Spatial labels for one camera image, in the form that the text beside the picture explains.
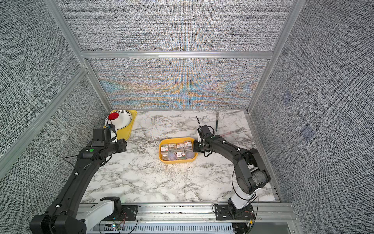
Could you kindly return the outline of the yellow plastic storage box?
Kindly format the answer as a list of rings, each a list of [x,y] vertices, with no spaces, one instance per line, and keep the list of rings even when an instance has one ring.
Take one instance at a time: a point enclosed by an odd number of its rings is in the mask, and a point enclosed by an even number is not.
[[[193,159],[187,160],[185,157],[186,150],[193,151],[194,139],[191,137],[164,139],[159,144],[159,159],[165,164],[188,163],[193,162],[197,158],[197,153]],[[168,152],[176,152],[178,160],[169,161]]]

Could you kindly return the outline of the round clear clip jar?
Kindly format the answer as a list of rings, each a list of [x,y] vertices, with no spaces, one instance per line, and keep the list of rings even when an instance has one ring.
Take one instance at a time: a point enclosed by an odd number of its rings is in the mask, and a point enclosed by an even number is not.
[[[175,161],[178,160],[177,153],[176,152],[168,152],[167,158],[169,161]]]

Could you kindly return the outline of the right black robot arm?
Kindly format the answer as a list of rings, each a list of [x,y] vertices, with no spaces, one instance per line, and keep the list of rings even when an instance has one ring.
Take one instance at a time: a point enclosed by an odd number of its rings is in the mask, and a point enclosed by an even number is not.
[[[205,157],[215,153],[233,164],[231,181],[236,180],[239,188],[234,189],[235,195],[228,203],[234,210],[244,209],[254,199],[255,193],[271,181],[268,169],[255,148],[241,148],[217,135],[200,141],[195,140],[193,152],[202,153]]]

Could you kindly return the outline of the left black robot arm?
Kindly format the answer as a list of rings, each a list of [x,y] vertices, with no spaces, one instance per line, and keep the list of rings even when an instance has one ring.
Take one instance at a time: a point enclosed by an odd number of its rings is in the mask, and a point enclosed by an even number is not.
[[[119,217],[122,205],[119,197],[109,197],[92,207],[91,216],[77,217],[80,202],[100,167],[116,153],[127,150],[127,142],[117,139],[114,125],[93,130],[93,138],[77,155],[74,170],[54,202],[42,215],[30,222],[33,234],[85,234],[107,217]]]

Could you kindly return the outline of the yellow flat tray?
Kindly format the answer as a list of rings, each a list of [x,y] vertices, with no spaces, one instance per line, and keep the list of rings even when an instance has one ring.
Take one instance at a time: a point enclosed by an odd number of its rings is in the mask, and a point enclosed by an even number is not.
[[[128,140],[136,116],[137,111],[135,110],[114,110],[105,119],[104,128],[108,127],[109,124],[113,124],[115,126],[117,139]]]

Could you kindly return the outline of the white cup red inside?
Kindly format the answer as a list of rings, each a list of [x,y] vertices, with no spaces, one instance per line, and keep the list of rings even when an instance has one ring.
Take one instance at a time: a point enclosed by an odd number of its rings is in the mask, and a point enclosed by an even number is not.
[[[112,123],[118,122],[120,120],[120,114],[117,112],[112,112],[108,115],[108,120]]]

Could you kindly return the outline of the white patterned bowl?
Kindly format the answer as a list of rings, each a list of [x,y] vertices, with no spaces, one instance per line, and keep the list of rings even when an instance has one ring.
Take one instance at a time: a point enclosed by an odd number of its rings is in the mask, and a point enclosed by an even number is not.
[[[118,122],[112,123],[108,120],[108,116],[104,122],[104,126],[106,127],[108,124],[113,124],[116,130],[123,129],[127,127],[132,121],[132,113],[127,110],[117,110],[114,111],[120,114],[120,120]]]

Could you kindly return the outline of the green handled fork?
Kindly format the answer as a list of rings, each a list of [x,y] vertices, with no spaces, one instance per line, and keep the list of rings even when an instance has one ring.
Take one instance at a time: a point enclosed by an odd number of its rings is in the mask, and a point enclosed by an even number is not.
[[[218,131],[218,122],[219,122],[219,111],[218,110],[216,110],[215,115],[216,115],[215,131],[217,132]]]

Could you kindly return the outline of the pink handled fork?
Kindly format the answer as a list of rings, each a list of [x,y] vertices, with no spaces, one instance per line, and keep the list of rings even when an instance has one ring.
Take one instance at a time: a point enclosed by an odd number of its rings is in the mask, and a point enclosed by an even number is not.
[[[224,136],[231,135],[231,134],[234,134],[234,133],[240,133],[240,132],[242,132],[244,129],[245,129],[244,127],[241,127],[241,128],[236,129],[236,130],[234,130],[234,131],[229,131],[229,132],[226,132],[226,133],[220,134],[220,136],[224,137]]]

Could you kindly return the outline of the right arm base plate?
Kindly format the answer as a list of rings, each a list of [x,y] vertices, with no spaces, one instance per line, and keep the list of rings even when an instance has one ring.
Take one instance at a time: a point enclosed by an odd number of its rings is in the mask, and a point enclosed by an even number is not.
[[[247,205],[242,209],[235,208],[234,205],[226,204],[219,205],[213,204],[212,211],[219,221],[224,220],[255,220],[255,212],[252,205]]]

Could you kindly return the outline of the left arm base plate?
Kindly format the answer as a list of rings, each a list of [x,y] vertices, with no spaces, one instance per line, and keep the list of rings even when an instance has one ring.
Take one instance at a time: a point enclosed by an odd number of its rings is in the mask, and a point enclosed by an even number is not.
[[[138,206],[137,205],[122,205],[121,210],[114,211],[113,214],[103,219],[103,221],[115,221],[120,223],[121,221],[136,221],[138,217]]]

